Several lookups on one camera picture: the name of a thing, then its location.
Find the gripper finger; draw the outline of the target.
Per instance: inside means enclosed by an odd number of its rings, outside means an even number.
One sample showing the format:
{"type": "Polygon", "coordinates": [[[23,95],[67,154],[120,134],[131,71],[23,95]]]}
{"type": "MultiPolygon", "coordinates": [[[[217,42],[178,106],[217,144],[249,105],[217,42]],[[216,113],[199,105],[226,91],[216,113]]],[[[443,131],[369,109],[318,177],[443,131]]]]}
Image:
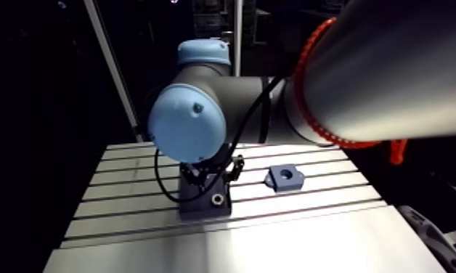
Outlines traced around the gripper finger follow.
{"type": "Polygon", "coordinates": [[[180,164],[180,185],[207,187],[212,181],[212,176],[211,169],[203,164],[180,164]]]}
{"type": "Polygon", "coordinates": [[[231,158],[232,169],[226,174],[226,181],[237,181],[245,165],[244,157],[237,155],[231,158]]]}

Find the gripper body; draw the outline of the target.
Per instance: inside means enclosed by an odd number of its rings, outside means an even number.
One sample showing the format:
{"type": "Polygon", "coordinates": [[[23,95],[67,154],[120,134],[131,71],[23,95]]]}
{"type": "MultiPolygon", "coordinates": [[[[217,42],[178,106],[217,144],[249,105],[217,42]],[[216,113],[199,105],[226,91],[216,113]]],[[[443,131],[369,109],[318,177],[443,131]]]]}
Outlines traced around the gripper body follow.
{"type": "Polygon", "coordinates": [[[224,170],[230,163],[232,158],[232,145],[230,143],[223,144],[218,152],[211,158],[212,170],[224,170]]]}

